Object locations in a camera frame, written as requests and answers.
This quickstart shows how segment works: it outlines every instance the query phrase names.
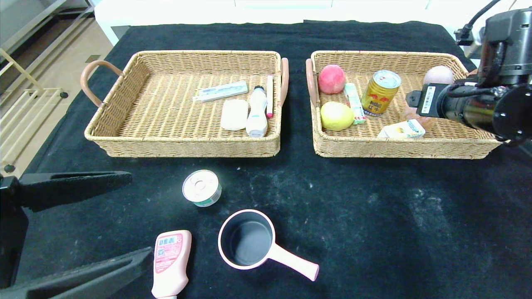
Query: red bull can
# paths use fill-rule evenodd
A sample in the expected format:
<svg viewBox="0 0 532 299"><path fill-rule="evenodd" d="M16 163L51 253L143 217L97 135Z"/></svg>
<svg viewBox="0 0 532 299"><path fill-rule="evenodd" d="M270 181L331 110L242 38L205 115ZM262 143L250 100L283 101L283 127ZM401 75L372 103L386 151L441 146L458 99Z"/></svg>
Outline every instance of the red bull can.
<svg viewBox="0 0 532 299"><path fill-rule="evenodd" d="M375 72L362 96L361 102L364 113L373 117L382 115L390 105L400 85L401 77L398 74L388 70Z"/></svg>

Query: pink basket handle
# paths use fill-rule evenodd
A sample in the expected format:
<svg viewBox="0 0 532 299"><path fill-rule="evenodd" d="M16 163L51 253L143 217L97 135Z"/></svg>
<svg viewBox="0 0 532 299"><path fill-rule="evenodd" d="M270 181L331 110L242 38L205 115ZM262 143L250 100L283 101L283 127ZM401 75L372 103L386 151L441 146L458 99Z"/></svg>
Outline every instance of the pink basket handle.
<svg viewBox="0 0 532 299"><path fill-rule="evenodd" d="M89 80L90 73L92 73L92 71L99 65L104 65L110 68L115 74L119 76L124 76L124 73L119 68L115 67L111 63L104 61L104 60L92 61L83 69L83 72L81 72L81 78L79 81L79 83L81 84L81 90L83 90L83 92L87 95L87 97L91 101L93 101L96 107L102 106L102 101L96 95L94 95L92 90L90 90L88 80Z"/></svg>
<svg viewBox="0 0 532 299"><path fill-rule="evenodd" d="M290 75L288 74L288 58L281 59L281 98L279 101L279 107L285 103L286 95L288 94L288 79Z"/></svg>
<svg viewBox="0 0 532 299"><path fill-rule="evenodd" d="M306 60L306 85L309 88L310 102L316 107L318 102L318 91L316 89L313 69L312 59L309 58Z"/></svg>

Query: saucepan handle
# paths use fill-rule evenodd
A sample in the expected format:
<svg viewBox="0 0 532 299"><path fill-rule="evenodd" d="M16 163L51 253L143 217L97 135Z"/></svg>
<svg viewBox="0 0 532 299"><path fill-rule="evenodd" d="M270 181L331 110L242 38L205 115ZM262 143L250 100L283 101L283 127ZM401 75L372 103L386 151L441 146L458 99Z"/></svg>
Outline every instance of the saucepan handle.
<svg viewBox="0 0 532 299"><path fill-rule="evenodd" d="M297 272L305 275L311 281L315 281L318 277L320 266L304 260L299 256L286 251L281 246L273 243L270 251L268 252L268 258L278 261L281 264L285 264Z"/></svg>

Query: white soap bar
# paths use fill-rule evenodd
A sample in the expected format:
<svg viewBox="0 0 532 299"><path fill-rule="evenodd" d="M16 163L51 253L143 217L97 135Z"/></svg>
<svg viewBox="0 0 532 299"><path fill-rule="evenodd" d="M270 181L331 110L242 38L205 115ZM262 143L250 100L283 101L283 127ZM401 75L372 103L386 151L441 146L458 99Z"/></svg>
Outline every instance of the white soap bar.
<svg viewBox="0 0 532 299"><path fill-rule="evenodd" d="M247 101L228 99L223 103L220 125L225 130L237 131L246 127Z"/></svg>

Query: toothpaste tube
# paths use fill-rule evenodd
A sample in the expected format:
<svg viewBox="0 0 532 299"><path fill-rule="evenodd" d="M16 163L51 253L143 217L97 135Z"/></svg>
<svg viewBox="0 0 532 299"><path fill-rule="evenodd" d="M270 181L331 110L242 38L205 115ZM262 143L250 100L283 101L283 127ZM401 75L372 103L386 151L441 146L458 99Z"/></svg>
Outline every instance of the toothpaste tube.
<svg viewBox="0 0 532 299"><path fill-rule="evenodd" d="M347 100L349 101L349 106L353 111L353 124L365 123L368 117L366 117L364 114L364 109L362 108L362 103L360 102L359 95L358 93L356 93L355 84L346 83L344 87L344 95L347 97Z"/></svg>
<svg viewBox="0 0 532 299"><path fill-rule="evenodd" d="M246 81L239 81L220 86L209 87L198 91L198 95L194 96L192 100L200 102L208 102L219 98L244 94L247 92Z"/></svg>

